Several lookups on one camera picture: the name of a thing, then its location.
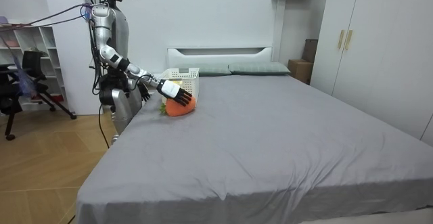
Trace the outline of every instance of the white wall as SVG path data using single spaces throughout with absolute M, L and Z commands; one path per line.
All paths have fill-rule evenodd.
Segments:
M 85 0 L 47 0 L 49 12 L 55 14 Z M 52 18 L 53 22 L 79 16 L 79 8 Z M 94 70 L 91 62 L 89 28 L 83 19 L 53 27 L 55 43 L 62 67 L 66 96 L 71 111 L 78 115 L 97 114 L 99 98 L 91 93 Z
M 6 16 L 9 22 L 31 22 L 49 13 L 46 0 L 0 0 L 0 3 L 0 16 Z
M 326 0 L 286 0 L 279 62 L 300 59 L 306 39 L 318 39 Z
M 276 0 L 124 0 L 129 59 L 152 72 L 166 69 L 167 47 L 265 47 L 273 44 Z M 300 58 L 317 39 L 325 0 L 287 0 L 279 61 Z

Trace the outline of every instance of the chair wheel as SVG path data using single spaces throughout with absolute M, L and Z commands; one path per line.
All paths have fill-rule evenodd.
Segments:
M 8 141 L 12 141 L 12 140 L 15 139 L 15 135 L 6 135 L 6 139 L 7 139 Z

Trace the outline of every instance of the white headboard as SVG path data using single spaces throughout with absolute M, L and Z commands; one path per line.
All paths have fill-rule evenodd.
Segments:
M 168 48 L 167 65 L 185 63 L 270 62 L 272 47 L 250 48 Z

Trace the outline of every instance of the bed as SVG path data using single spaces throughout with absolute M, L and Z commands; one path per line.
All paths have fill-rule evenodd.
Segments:
M 433 148 L 289 76 L 154 96 L 78 192 L 78 223 L 301 223 L 433 205 Z

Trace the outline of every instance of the cardboard box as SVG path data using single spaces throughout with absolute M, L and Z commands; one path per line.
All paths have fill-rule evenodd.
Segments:
M 301 60 L 289 60 L 290 76 L 298 79 L 299 81 L 310 84 L 311 74 L 313 73 L 314 63 Z
M 314 62 L 316 58 L 317 44 L 319 40 L 317 39 L 307 39 L 305 40 L 304 53 L 302 54 L 302 59 L 307 62 Z

